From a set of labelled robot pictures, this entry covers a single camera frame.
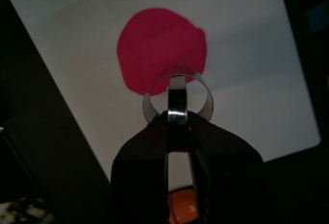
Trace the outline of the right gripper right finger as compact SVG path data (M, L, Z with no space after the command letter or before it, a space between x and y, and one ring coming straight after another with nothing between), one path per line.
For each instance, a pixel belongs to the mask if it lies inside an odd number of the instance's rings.
M199 224L275 224L275 204L257 150L194 112L187 126Z

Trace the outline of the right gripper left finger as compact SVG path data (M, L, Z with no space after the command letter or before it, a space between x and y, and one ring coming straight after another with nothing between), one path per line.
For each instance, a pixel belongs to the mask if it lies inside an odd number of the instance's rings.
M162 113L115 156L110 224L168 224L167 160L167 113Z

